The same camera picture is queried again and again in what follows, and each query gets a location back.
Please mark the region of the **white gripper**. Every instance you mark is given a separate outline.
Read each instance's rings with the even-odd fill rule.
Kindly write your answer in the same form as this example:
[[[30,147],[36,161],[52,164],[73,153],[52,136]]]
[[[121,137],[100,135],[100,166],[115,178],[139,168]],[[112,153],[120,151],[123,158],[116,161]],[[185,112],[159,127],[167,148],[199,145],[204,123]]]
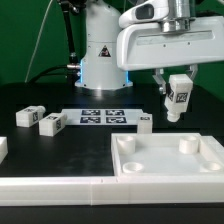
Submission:
[[[158,23],[135,24],[120,32],[117,65],[126,71],[155,69],[159,92],[166,94],[162,68],[188,65],[194,80],[201,63],[224,60],[224,17],[199,17],[187,32],[165,34]]]

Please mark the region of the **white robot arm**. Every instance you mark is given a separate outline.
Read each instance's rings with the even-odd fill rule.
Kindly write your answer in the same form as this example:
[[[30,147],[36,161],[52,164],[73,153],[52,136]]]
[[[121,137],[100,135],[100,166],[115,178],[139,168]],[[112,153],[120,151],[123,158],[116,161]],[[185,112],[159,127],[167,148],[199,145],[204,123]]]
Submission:
[[[95,91],[129,86],[127,73],[224,60],[224,16],[194,13],[194,0],[130,0],[124,13],[86,1],[86,54],[79,86]]]

